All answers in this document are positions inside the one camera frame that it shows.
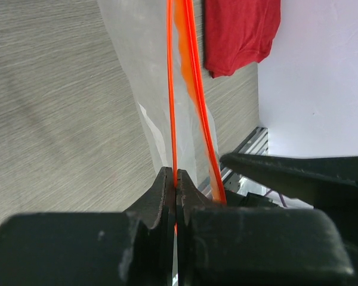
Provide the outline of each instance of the plastic bag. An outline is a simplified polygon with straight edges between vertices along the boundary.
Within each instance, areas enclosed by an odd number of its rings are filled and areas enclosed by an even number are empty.
[[[166,1],[98,0],[105,27],[126,73],[155,172],[172,166],[171,130],[166,62]],[[178,168],[189,173],[195,185],[208,176],[206,150],[199,118],[181,73],[178,32],[173,25],[175,118]],[[214,120],[208,111],[214,150]]]

